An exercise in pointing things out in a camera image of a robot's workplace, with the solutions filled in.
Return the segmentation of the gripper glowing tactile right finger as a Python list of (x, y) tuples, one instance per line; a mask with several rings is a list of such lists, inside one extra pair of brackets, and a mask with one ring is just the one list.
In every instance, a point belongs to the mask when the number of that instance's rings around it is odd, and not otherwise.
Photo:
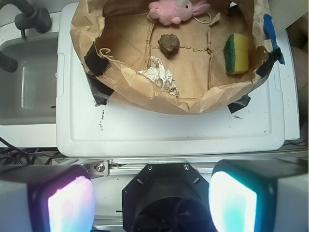
[(307, 159), (223, 159), (209, 186), (212, 221), (219, 232), (307, 232)]

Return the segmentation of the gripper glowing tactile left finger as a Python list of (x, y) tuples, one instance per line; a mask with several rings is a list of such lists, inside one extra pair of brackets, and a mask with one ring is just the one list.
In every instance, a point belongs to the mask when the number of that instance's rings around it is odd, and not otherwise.
[(2, 232), (89, 232), (94, 185), (82, 165), (1, 165)]

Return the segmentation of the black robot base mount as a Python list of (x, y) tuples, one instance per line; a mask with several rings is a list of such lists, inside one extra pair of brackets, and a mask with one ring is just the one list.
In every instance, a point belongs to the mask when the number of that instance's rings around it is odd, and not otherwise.
[(126, 232), (215, 232), (209, 183), (187, 163), (147, 164), (122, 190)]

